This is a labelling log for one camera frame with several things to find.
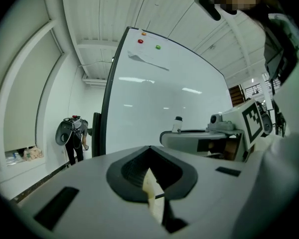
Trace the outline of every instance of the paper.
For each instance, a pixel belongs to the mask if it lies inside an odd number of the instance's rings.
[[[142,31],[138,31],[133,38],[131,48],[128,49],[128,56],[131,59],[149,63],[161,67],[169,71],[169,40],[150,33],[142,35]]]

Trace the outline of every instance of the black slot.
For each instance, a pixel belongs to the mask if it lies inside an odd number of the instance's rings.
[[[230,168],[226,168],[226,167],[218,167],[216,169],[216,171],[221,172],[221,173],[225,173],[225,174],[229,174],[232,176],[236,176],[238,177],[241,173],[241,171],[235,170],[235,169],[230,169]]]
[[[93,114],[92,124],[92,157],[98,157],[100,153],[100,127],[101,127],[101,114]]]
[[[191,165],[151,146],[116,161],[109,167],[106,179],[110,187],[124,200],[147,203],[142,190],[144,177],[151,169],[168,200],[187,196],[197,182],[197,171]]]
[[[34,219],[42,226],[52,230],[78,192],[78,189],[64,187]]]
[[[163,193],[163,194],[155,196],[155,199],[158,199],[158,198],[161,198],[161,197],[164,197],[164,196],[165,196],[165,194]]]
[[[166,228],[169,233],[174,233],[185,226],[187,222],[174,216],[173,210],[170,207],[169,201],[165,199],[163,220],[161,224]]]

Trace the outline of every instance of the white wall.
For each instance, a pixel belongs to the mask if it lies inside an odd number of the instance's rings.
[[[0,192],[8,199],[17,196],[66,162],[65,147],[55,143],[55,131],[63,118],[80,114],[84,103],[86,85],[81,80],[83,70],[78,68],[79,61],[66,27],[62,0],[45,1],[49,15],[39,10],[45,10],[44,0],[19,0],[0,29],[0,82],[15,54],[49,17],[57,22],[53,31],[65,52],[48,78],[40,103],[37,145],[42,148],[44,157],[11,166],[0,164]],[[38,23],[39,15],[44,15],[43,23]],[[16,34],[19,29],[27,35]]]
[[[5,110],[3,122],[5,152],[35,145],[36,117],[40,98],[45,83],[60,56],[60,50],[51,32],[48,32],[22,63],[9,90],[6,108],[2,110]]]
[[[246,89],[246,88],[249,88],[249,87],[257,85],[257,84],[259,84],[259,81],[258,81],[257,77],[255,77],[254,82],[252,82],[252,79],[249,79],[249,80],[245,81],[242,84],[242,86]]]
[[[65,159],[68,161],[65,147],[55,142],[55,132],[64,118],[81,113],[85,84],[81,80],[83,70],[77,66],[77,58],[72,53],[59,69],[48,98],[44,116],[47,174],[63,165]]]
[[[17,0],[0,23],[0,86],[14,57],[49,20],[44,0]]]
[[[93,114],[94,113],[101,113],[102,111],[102,103],[104,97],[105,88],[95,88],[86,85],[84,91],[84,104],[81,111],[81,116],[83,119],[87,120],[89,123],[88,128],[92,127],[93,122]],[[87,144],[90,146],[88,151],[85,151],[84,158],[91,158],[92,157],[92,143],[91,143],[91,136],[87,136]]]

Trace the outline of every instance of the gray surface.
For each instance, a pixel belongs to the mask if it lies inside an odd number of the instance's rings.
[[[192,165],[198,173],[198,181],[187,197],[170,203],[175,216],[190,224],[205,217],[241,177],[220,173],[215,169],[222,166],[243,171],[245,168],[242,162],[200,157],[162,147],[160,149]]]
[[[59,173],[38,189],[22,209],[32,216],[59,191],[80,190],[54,228],[66,238],[158,238],[167,235],[148,209],[121,199],[106,181],[110,164],[140,149],[133,148],[84,160]]]
[[[216,123],[208,123],[208,128],[213,130],[235,130],[235,125],[230,121],[217,121]]]
[[[219,166],[244,170],[241,162],[199,157],[188,153],[159,147],[168,154],[181,159],[198,172],[198,181],[189,195],[182,200],[171,201],[176,217],[189,224],[209,215],[223,196],[240,184],[240,178],[215,171]],[[122,200],[106,181],[110,164],[140,149],[133,148],[80,162],[53,177],[37,190],[22,209],[32,216],[37,214],[63,187],[80,190],[66,210],[54,232],[68,238],[160,238],[168,233],[151,215],[145,204]],[[256,173],[248,177],[252,184]]]
[[[227,138],[226,134],[219,132],[206,131],[203,133],[164,133],[161,137],[161,143],[164,147],[184,151],[191,154],[198,154],[197,146],[199,140],[216,140]]]
[[[298,190],[299,135],[294,135],[252,153],[217,204],[171,237],[253,238],[279,216]]]
[[[232,238],[235,222],[256,181],[262,156],[263,154],[261,152],[254,152],[247,163],[237,162],[236,164],[244,167],[241,174],[238,177],[235,177],[236,180],[231,181],[228,185],[229,187],[222,190],[221,195],[217,195],[219,189],[216,189],[214,197],[217,199],[215,200],[212,200],[211,193],[208,195],[209,198],[203,196],[208,190],[214,189],[214,187],[211,187],[213,177],[210,178],[210,181],[205,180],[204,187],[200,187],[200,192],[197,194],[197,196],[202,196],[200,204],[191,208],[192,215],[199,217],[199,219],[193,222],[190,226],[174,233],[171,238]],[[177,207],[185,209],[185,205],[179,205]]]

